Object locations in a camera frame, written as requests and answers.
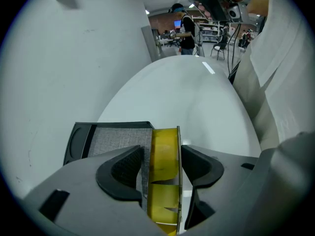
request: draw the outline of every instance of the black t-shirt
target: black t-shirt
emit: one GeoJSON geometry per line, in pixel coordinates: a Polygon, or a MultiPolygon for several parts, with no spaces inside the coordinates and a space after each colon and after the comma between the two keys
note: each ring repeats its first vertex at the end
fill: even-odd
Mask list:
{"type": "MultiPolygon", "coordinates": [[[[183,17],[181,21],[181,28],[184,26],[185,32],[191,32],[195,37],[195,24],[189,17],[183,17]]],[[[195,47],[195,42],[192,37],[183,37],[181,41],[181,47],[184,49],[193,49],[195,47]]]]}

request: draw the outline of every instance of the chair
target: chair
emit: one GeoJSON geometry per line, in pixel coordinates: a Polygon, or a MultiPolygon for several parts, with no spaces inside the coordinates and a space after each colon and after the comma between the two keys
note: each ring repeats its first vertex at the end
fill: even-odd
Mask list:
{"type": "Polygon", "coordinates": [[[219,58],[219,53],[222,52],[223,53],[223,59],[225,60],[225,57],[224,57],[224,50],[225,50],[225,47],[226,47],[226,43],[219,43],[219,44],[215,44],[211,50],[211,54],[210,56],[212,56],[212,51],[213,50],[216,50],[218,52],[217,54],[217,60],[219,58]]]}

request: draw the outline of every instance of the black cable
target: black cable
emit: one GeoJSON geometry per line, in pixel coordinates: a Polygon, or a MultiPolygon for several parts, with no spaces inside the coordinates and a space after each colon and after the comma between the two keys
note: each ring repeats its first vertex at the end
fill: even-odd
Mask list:
{"type": "Polygon", "coordinates": [[[235,41],[234,41],[234,46],[233,46],[232,65],[233,65],[233,63],[234,63],[234,50],[235,50],[236,38],[237,38],[238,34],[240,33],[241,24],[239,24],[238,26],[239,26],[239,27],[238,27],[238,31],[237,31],[236,36],[235,36],[235,41]]]}
{"type": "Polygon", "coordinates": [[[228,43],[227,43],[227,69],[228,69],[228,74],[230,74],[230,66],[229,66],[229,63],[228,63],[228,57],[229,57],[229,48],[228,48],[228,47],[229,47],[230,41],[231,41],[231,39],[233,38],[233,36],[234,36],[236,30],[237,30],[237,28],[235,29],[233,35],[230,37],[230,39],[229,39],[229,41],[228,41],[228,43]]]}

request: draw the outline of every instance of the beige fabric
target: beige fabric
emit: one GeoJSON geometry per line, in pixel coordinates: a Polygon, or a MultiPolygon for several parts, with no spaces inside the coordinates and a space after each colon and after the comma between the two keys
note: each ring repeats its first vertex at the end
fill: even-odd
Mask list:
{"type": "Polygon", "coordinates": [[[251,45],[249,45],[238,67],[233,87],[249,114],[263,151],[279,144],[276,123],[265,96],[265,90],[273,76],[262,88],[260,87],[250,60],[251,52],[251,45]]]}

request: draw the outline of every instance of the gray fabric panel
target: gray fabric panel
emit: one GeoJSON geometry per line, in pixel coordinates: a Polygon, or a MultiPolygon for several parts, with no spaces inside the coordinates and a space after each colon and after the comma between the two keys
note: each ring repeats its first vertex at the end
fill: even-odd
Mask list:
{"type": "Polygon", "coordinates": [[[144,157],[137,176],[136,189],[142,193],[142,208],[145,211],[147,211],[151,143],[151,128],[96,128],[88,155],[91,157],[118,148],[140,145],[144,157]]]}
{"type": "Polygon", "coordinates": [[[266,100],[265,90],[273,76],[261,88],[250,60],[251,45],[248,46],[235,75],[233,87],[239,95],[256,131],[261,150],[279,145],[275,119],[266,100]]]}

